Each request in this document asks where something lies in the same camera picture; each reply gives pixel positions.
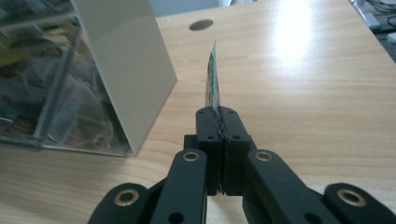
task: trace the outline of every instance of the wood grain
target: wood grain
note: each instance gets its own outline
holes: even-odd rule
[[[214,24],[189,30],[204,19]],[[348,1],[267,0],[158,23],[178,82],[138,156],[1,147],[1,223],[86,223],[118,184],[164,178],[195,132],[215,40],[221,103],[258,147],[312,189],[347,182],[396,212],[396,66]],[[207,223],[246,223],[241,199],[210,198]]]

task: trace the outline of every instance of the cable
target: cable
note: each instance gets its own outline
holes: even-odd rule
[[[391,16],[391,17],[388,17],[387,18],[387,23],[390,25],[390,26],[393,26],[393,27],[396,27],[396,21],[395,22],[391,22],[391,20],[393,20],[393,19],[395,19],[396,18],[396,16]]]
[[[382,13],[392,13],[396,12],[396,6],[395,5],[389,5],[385,4],[379,0],[366,0],[366,2],[370,3],[373,5],[375,10],[382,12]]]

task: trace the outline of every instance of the light wood surface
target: light wood surface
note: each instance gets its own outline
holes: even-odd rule
[[[202,19],[214,25],[189,30]],[[396,212],[396,66],[347,0],[267,0],[158,23],[178,82],[138,156],[1,147],[0,223],[86,223],[118,184],[163,179],[195,132],[215,40],[221,104],[259,148],[312,189],[347,182]],[[246,223],[241,199],[209,198],[207,223]]]

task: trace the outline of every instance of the circular grommet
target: circular grommet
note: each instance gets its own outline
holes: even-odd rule
[[[361,197],[357,192],[350,189],[339,189],[337,191],[337,196],[343,200],[345,203],[350,205],[363,207],[367,204],[366,200]]]
[[[128,206],[137,201],[139,192],[135,189],[125,189],[120,191],[114,198],[114,203],[118,206]]]
[[[260,151],[256,153],[256,158],[260,161],[271,161],[273,157],[268,152]]]
[[[185,161],[198,161],[199,159],[199,154],[196,152],[186,152],[183,155],[183,159]]]

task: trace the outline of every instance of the transparent plastic container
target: transparent plastic container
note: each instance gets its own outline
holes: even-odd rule
[[[57,34],[1,36],[0,143],[40,147],[79,37],[79,29],[71,27]]]
[[[43,147],[124,155],[128,141],[96,64],[84,49],[73,54]]]
[[[69,0],[0,0],[0,27],[3,32],[25,29],[29,24],[42,21],[54,22],[57,18],[64,20],[71,14],[74,10]]]

